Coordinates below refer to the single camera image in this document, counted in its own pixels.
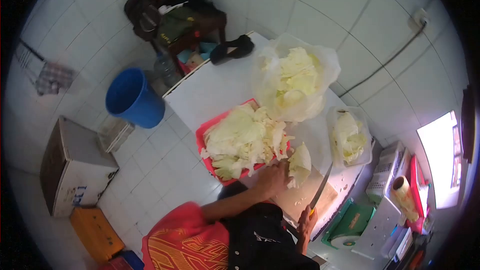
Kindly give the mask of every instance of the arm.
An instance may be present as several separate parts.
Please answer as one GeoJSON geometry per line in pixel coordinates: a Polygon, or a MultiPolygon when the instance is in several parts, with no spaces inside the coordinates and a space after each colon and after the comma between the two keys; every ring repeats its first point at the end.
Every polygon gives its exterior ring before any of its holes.
{"type": "Polygon", "coordinates": [[[307,255],[308,242],[310,242],[310,235],[314,229],[318,220],[317,209],[313,210],[313,214],[310,215],[310,205],[307,205],[305,210],[301,213],[300,219],[298,219],[298,241],[297,252],[302,255],[307,255]]]}
{"type": "Polygon", "coordinates": [[[255,186],[240,194],[212,202],[201,207],[204,218],[214,222],[221,218],[233,217],[256,203],[267,201],[286,189],[292,177],[288,177],[289,163],[281,161],[266,167],[259,173],[255,186]]]}

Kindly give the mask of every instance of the knife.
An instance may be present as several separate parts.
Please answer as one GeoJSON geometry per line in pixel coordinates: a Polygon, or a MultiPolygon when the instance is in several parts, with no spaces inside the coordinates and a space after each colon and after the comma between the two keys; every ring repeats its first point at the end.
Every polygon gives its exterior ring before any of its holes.
{"type": "Polygon", "coordinates": [[[328,168],[327,173],[323,177],[320,187],[318,187],[317,193],[315,193],[315,196],[313,196],[313,199],[310,201],[311,211],[309,216],[311,216],[314,213],[315,205],[317,204],[317,201],[320,198],[320,195],[322,194],[323,190],[325,189],[325,186],[327,185],[328,177],[330,176],[330,172],[332,172],[332,166],[333,166],[333,163],[330,164],[330,168],[328,168]]]}

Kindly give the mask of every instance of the cable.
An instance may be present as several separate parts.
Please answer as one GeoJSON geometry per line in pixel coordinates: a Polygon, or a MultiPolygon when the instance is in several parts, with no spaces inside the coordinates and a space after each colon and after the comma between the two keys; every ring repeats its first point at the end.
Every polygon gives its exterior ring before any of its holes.
{"type": "Polygon", "coordinates": [[[378,69],[376,69],[372,74],[370,74],[366,79],[360,81],[359,83],[357,83],[356,85],[354,85],[353,87],[349,88],[348,90],[345,91],[345,93],[343,93],[342,95],[340,95],[339,97],[342,97],[344,96],[345,94],[347,94],[348,92],[352,91],[353,89],[355,89],[356,87],[360,86],[361,84],[363,84],[365,81],[368,81],[370,78],[372,78],[372,76],[374,76],[375,74],[378,73],[378,71],[380,71],[383,67],[387,66],[391,61],[393,61],[393,59],[395,59],[396,57],[399,56],[399,54],[401,54],[405,48],[407,48],[412,42],[413,40],[415,40],[421,33],[423,33],[423,30],[425,29],[425,27],[427,26],[427,20],[423,19],[422,20],[423,22],[423,25],[422,27],[420,28],[420,30],[410,39],[408,40],[408,42],[397,52],[393,55],[393,57],[391,57],[386,63],[382,64],[378,69]]]}

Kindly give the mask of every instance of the white counter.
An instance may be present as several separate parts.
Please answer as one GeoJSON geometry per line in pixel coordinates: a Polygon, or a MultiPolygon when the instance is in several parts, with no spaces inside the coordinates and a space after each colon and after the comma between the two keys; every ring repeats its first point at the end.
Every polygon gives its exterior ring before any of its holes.
{"type": "MultiPolygon", "coordinates": [[[[255,44],[255,50],[268,44],[268,40],[258,33],[253,32],[249,36],[255,44]]],[[[250,84],[253,57],[252,53],[248,57],[230,60],[216,66],[208,61],[184,77],[176,88],[164,95],[164,99],[188,128],[195,132],[202,123],[253,98],[250,84]]],[[[331,106],[345,106],[330,89],[327,89],[324,97],[326,98],[325,108],[317,117],[286,129],[288,135],[296,137],[291,141],[293,147],[305,142],[311,155],[312,165],[322,174],[327,172],[332,162],[325,114],[331,106]]],[[[361,170],[362,166],[347,171],[339,171],[333,167],[328,181],[337,190],[338,196],[328,211],[319,216],[310,238],[314,238],[339,209],[361,170]]],[[[246,179],[245,182],[242,181],[248,185],[255,180],[255,177],[256,175],[246,179]]]]}

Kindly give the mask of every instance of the blue bucket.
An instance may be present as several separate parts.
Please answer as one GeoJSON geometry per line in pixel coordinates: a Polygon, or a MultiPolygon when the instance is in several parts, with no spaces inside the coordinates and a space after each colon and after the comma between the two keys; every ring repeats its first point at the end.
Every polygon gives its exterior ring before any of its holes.
{"type": "Polygon", "coordinates": [[[105,105],[111,115],[145,129],[157,126],[165,113],[165,103],[139,68],[128,68],[112,81],[105,105]]]}

